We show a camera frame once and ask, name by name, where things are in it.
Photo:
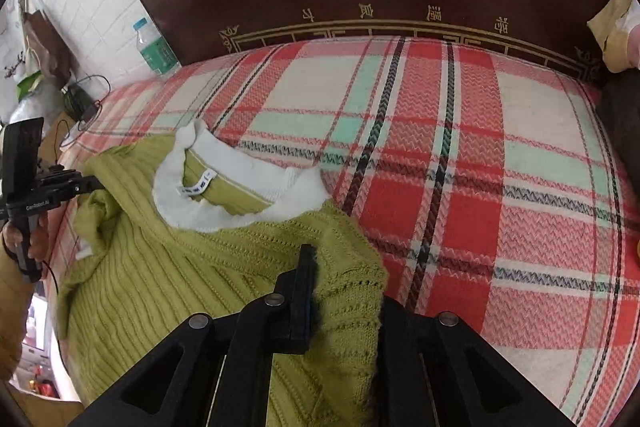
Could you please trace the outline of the green knit sweater white collar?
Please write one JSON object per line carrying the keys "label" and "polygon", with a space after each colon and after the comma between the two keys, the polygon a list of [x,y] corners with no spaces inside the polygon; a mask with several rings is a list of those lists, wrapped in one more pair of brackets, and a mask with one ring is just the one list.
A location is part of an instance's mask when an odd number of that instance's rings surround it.
{"label": "green knit sweater white collar", "polygon": [[387,274],[318,168],[280,167],[228,146],[204,122],[89,158],[87,245],[60,287],[56,335],[91,403],[195,313],[225,317],[273,290],[314,247],[319,325],[304,355],[273,360],[273,426],[367,426]]}

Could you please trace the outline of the white plastic bag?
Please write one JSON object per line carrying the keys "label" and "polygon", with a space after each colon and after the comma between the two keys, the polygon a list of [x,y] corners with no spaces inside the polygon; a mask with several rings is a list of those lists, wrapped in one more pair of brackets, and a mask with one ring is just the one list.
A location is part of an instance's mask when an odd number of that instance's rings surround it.
{"label": "white plastic bag", "polygon": [[40,77],[35,89],[18,103],[10,116],[9,123],[15,124],[23,120],[42,118],[42,132],[47,133],[63,110],[63,95],[56,82],[51,78]]}

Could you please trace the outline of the brown paper shopping bag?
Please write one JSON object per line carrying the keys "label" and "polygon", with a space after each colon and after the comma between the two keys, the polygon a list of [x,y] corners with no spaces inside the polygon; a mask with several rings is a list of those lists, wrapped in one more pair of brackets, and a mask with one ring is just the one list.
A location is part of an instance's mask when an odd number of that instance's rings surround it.
{"label": "brown paper shopping bag", "polygon": [[72,54],[62,37],[41,11],[24,18],[26,40],[41,74],[61,90],[72,77]]}

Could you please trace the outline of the red plaid bed sheet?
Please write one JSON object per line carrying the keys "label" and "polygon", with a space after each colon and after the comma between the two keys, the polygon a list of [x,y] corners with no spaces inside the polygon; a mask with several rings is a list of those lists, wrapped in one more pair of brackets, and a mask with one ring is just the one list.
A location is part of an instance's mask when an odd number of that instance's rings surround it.
{"label": "red plaid bed sheet", "polygon": [[[289,43],[113,91],[67,164],[199,120],[280,167],[318,168],[382,259],[383,296],[458,314],[579,426],[639,380],[639,211],[570,77],[413,38]],[[56,225],[53,296],[87,254]]]}

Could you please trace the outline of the green label water bottle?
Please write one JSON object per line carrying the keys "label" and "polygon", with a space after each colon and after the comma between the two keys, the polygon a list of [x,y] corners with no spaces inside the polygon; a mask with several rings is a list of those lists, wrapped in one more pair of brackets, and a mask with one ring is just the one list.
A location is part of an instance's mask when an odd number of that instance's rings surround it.
{"label": "green label water bottle", "polygon": [[149,69],[162,78],[175,75],[181,67],[180,62],[156,26],[143,17],[134,23],[134,31],[137,35],[137,49]]}

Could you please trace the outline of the beige cloth bundle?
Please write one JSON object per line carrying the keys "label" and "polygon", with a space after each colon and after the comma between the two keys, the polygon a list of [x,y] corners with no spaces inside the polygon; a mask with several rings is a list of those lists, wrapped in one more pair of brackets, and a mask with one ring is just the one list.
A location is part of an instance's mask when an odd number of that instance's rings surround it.
{"label": "beige cloth bundle", "polygon": [[610,72],[639,68],[640,8],[638,0],[610,0],[587,26]]}

